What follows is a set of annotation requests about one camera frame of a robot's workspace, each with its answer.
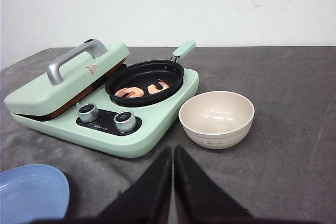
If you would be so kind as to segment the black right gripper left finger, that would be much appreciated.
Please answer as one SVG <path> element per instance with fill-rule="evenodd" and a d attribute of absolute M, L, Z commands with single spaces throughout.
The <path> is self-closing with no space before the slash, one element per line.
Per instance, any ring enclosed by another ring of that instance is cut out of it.
<path fill-rule="evenodd" d="M 106 223 L 165 223 L 171 190 L 172 150 L 167 147 L 98 218 Z"/>

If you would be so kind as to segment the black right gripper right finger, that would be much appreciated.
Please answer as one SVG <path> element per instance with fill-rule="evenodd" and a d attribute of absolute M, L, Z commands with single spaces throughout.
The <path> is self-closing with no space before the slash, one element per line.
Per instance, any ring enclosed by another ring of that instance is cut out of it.
<path fill-rule="evenodd" d="M 239 223 L 252 214 L 224 192 L 182 147 L 174 152 L 174 187 L 191 223 Z"/>

